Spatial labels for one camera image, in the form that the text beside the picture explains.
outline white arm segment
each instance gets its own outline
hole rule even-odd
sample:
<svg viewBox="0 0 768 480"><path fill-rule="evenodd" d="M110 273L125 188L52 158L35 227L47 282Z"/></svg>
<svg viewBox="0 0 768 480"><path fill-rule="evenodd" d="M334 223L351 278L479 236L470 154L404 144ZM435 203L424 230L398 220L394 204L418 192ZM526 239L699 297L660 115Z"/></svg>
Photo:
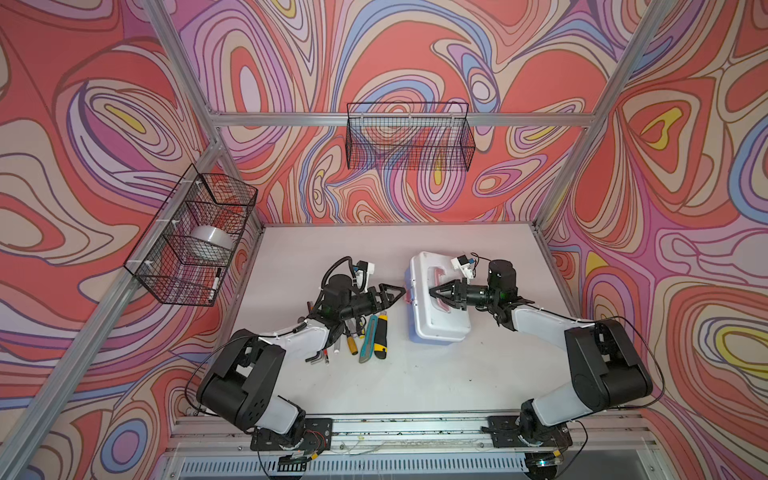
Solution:
<svg viewBox="0 0 768 480"><path fill-rule="evenodd" d="M295 327L290 327L281 332L275 332L272 336L260 336L264 342L279 345L286 351L285 359L307 359L323 349L328 341L328 329L317 320L306 320L306 328L296 333L290 332Z"/></svg>
<svg viewBox="0 0 768 480"><path fill-rule="evenodd" d="M576 322L530 305L519 306L513 310L512 322L517 331L536 335L563 351L566 350L565 330L592 325L591 322ZM592 410L578 398L571 382L535 399L533 409L539 421L546 426L557 425L592 413Z"/></svg>
<svg viewBox="0 0 768 480"><path fill-rule="evenodd" d="M290 333L296 327L289 327L275 333L264 333L267 336L259 337L261 340L273 345L279 345L286 351L285 359L298 358L305 359L314 356L319 350L322 350L328 340L328 329L317 320L307 320L306 327L299 332ZM241 375L248 377L252 366L237 366L236 370ZM270 402L264 410L264 414L256 422L259 428L269 429L273 432L285 435L296 417L299 410L290 402L273 395Z"/></svg>

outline white table surface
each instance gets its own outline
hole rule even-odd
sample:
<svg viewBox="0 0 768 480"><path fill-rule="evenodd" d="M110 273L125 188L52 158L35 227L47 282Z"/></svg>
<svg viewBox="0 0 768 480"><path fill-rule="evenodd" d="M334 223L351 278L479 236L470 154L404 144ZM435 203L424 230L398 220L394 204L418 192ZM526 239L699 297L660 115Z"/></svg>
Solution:
<svg viewBox="0 0 768 480"><path fill-rule="evenodd" d="M306 302L317 298L323 274L341 257L375 263L372 285L404 285L409 261L421 251L451 256L474 251L510 260L523 297L568 314L527 224L268 227L233 331L265 333L296 324L306 314ZM471 283L485 283L486 267L481 260ZM346 264L336 272L348 272ZM275 393L310 414L478 411L518 409L570 381L565 352L498 327L489 313L474 309L469 310L472 331L463 342L413 343L406 307L400 300L387 312L385 360L360 364L342 337L341 351L329 352L328 365L284 362Z"/></svg>

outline blue utility knife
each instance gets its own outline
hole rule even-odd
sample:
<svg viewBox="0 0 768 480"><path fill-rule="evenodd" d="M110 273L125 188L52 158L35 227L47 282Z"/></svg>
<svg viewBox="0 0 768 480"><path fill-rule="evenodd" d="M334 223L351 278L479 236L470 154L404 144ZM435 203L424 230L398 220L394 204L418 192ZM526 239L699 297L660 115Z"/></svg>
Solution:
<svg viewBox="0 0 768 480"><path fill-rule="evenodd" d="M379 317L371 315L368 319L368 325L366 325L366 339L362 342L360 347L360 363L365 363L371 359L373 355L373 337L376 336L376 324L379 323Z"/></svg>

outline black cable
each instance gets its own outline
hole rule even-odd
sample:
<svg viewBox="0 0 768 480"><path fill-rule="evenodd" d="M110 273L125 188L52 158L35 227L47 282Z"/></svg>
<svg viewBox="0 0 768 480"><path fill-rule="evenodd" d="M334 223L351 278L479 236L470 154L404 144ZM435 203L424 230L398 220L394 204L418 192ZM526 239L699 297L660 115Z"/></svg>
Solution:
<svg viewBox="0 0 768 480"><path fill-rule="evenodd" d="M368 283L368 270L362 271L362 284L358 285L358 288L360 288L360 293L362 293L364 290L363 288L366 287L366 283Z"/></svg>
<svg viewBox="0 0 768 480"><path fill-rule="evenodd" d="M667 380L664 378L664 372L661 371L661 366L659 365L658 360L656 360L656 356L651 351L650 347L646 343L646 341L643 338L643 336L640 334L640 332L637 331L636 328L634 328L634 325L632 325L632 323L629 320L627 320L626 318L622 317L621 315L614 315L614 316L608 317L606 319L602 319L602 320L600 320L600 322L604 322L606 320L614 320L614 319L622 319L624 321L624 323L629 325L632 328L632 330L634 330L634 332L637 334L637 336L640 337L640 341L643 343L643 345L645 346L645 349L648 351L648 355L650 355L650 357L652 359L654 359L654 364L656 365L656 371L659 372L659 378L661 378L661 394L659 394L658 397L654 397L653 400L651 400L650 402L646 403L645 405L628 405L628 406L614 407L612 409L616 409L616 410L619 410L619 409L620 410L640 410L640 409L646 409L649 406L652 406L654 403L656 403L659 400L661 400L661 398L667 393Z"/></svg>
<svg viewBox="0 0 768 480"><path fill-rule="evenodd" d="M334 271L335 269L339 268L339 266L340 266L342 263L344 263L344 262L347 262L347 263L349 264L349 273L352 275L352 282L353 282L353 284L354 284L354 282L355 282L355 278L356 278L356 275L355 275L355 267L352 265L352 257L349 257L349 256L347 256L347 257L339 258L339 259L338 259L338 260L337 260L337 261L336 261L336 262L335 262L333 265L331 265L331 267L330 267L330 268L329 268L329 269L326 271L325 275L323 275L323 280L320 282L320 293L319 293L319 294L318 294L318 296L317 296L317 300L315 300L315 304L314 304L314 306L312 307L312 310L310 311L310 315L312 315L313 313L315 313L315 312L317 311L318 307L320 306L320 302L323 300L323 288L325 288L325 286L326 286L326 283L328 282L328 279L329 279L329 278L330 278L330 276L331 276L331 273L333 273L333 271Z"/></svg>
<svg viewBox="0 0 768 480"><path fill-rule="evenodd" d="M298 332L302 331L305 327L306 327L306 322L304 322L302 320L301 322L299 322L299 325L294 326L289 332L281 333L280 335L264 335L263 333L260 333L260 334L255 335L255 336L263 338L263 339L279 339L281 336L291 335L293 333L298 333Z"/></svg>
<svg viewBox="0 0 768 480"><path fill-rule="evenodd" d="M492 261L492 260L491 260L491 259L489 259L489 258L480 257L480 256L479 256L477 253L475 253L475 252L469 252L469 254L470 254L470 255L472 255L472 256L473 256L473 257L476 259L476 260L475 260L475 266L474 266L474 267L472 267L472 276L475 276L475 271L478 269L478 263L480 263L480 259L483 259L483 260L487 260L488 262L491 262L491 261Z"/></svg>
<svg viewBox="0 0 768 480"><path fill-rule="evenodd" d="M584 447L587 446L587 442L589 442L589 433L587 432L587 427L584 426L583 423L581 423L581 420L574 420L574 422L578 422L579 425L584 429L584 443L581 444L581 448L578 449L578 452L576 452L576 455L574 455L574 458L571 458L571 461L563 468L560 473L558 473L554 478L560 478L566 470L568 470L571 465L576 462L576 458L581 453L582 450L584 450Z"/></svg>
<svg viewBox="0 0 768 480"><path fill-rule="evenodd" d="M257 445L259 445L259 434L260 433L261 433L261 429L257 429L256 430L256 444ZM274 480L274 477L272 475L266 473L266 468L264 468L264 464L261 462L261 453L259 452L258 449L256 450L256 456L259 457L259 466L261 467L261 471L264 472L264 475L266 475L266 477L269 480Z"/></svg>
<svg viewBox="0 0 768 480"><path fill-rule="evenodd" d="M307 432L309 432L309 433L311 433L312 435L314 435L314 436L315 436L315 439L317 440L317 448L315 449L315 452L314 452L314 453L316 453L317 455L319 455L319 454L321 454L321 453L325 452L325 451L327 450L327 448L328 448L328 443L326 442L326 437L325 437L325 436L323 436L323 434L322 434L322 433L320 433L320 432L317 432L317 431L315 431L315 430L306 430L306 431L307 431Z"/></svg>
<svg viewBox="0 0 768 480"><path fill-rule="evenodd" d="M520 427L515 427L513 429L493 429L491 427L480 427L480 431L483 433L503 433L505 435L509 435L513 432L518 433L520 432Z"/></svg>
<svg viewBox="0 0 768 480"><path fill-rule="evenodd" d="M245 339L246 339L246 338L248 338L248 337L247 337L247 336L239 336L239 337L237 337L236 339L232 339L232 340L230 340L229 342L227 342L227 343L224 343L222 346L220 346L219 348L215 349L213 352L209 353L209 354L208 354L208 356L207 356L207 357L205 357L205 360L203 360L202 362L200 362L200 363L198 363L198 364L197 364L197 367L195 368L195 370L193 370L193 371L192 371L192 375L191 375L191 376L190 376L190 378L187 380L187 384L184 386L184 398L187 400L187 403L189 403L189 404L190 404L190 407L192 407L193 409L197 410L197 411L198 411L198 412L200 412L200 413L203 413L204 415L210 415L210 416L212 416L212 417L218 417L218 415L216 415L215 413L208 413L208 412L206 411L206 409L204 409L204 408L203 408L203 406L195 406L195 405L192 403L192 400L191 400L191 399L190 399L190 397L189 397L190 382L192 382L192 379L193 379L193 378L194 378L194 376L197 374L197 372L199 372L199 371L200 371L200 368L201 368L203 365L205 365L205 364L208 362L208 360L209 360L209 359L210 359L212 356L214 356L214 354L215 354L216 352L219 352L220 350L222 350L222 348L224 348L225 346L229 345L230 343L236 342L237 340L240 340L240 339L243 339L243 338L245 338Z"/></svg>

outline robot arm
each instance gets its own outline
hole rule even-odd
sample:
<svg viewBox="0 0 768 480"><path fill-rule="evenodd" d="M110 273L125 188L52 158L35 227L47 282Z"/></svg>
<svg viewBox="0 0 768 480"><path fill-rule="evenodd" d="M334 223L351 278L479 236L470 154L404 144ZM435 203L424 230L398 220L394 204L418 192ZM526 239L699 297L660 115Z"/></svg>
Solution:
<svg viewBox="0 0 768 480"><path fill-rule="evenodd" d="M544 441L552 429L579 417L650 395L650 380L627 333L615 319L572 319L532 305L518 295L516 272L507 260L488 265L488 285L453 280L429 294L448 305L488 311L498 325L535 335L568 354L571 381L521 406L521 438Z"/></svg>
<svg viewBox="0 0 768 480"><path fill-rule="evenodd" d="M352 275L330 276L347 262ZM368 290L373 263L352 265L350 257L334 263L323 277L321 292L299 324L272 334L242 329L227 342L197 389L197 401L244 432L269 429L281 445L296 445L304 435L305 412L273 396L285 358L306 358L327 349L345 332L345 321L389 308L406 294L400 286L379 284Z"/></svg>

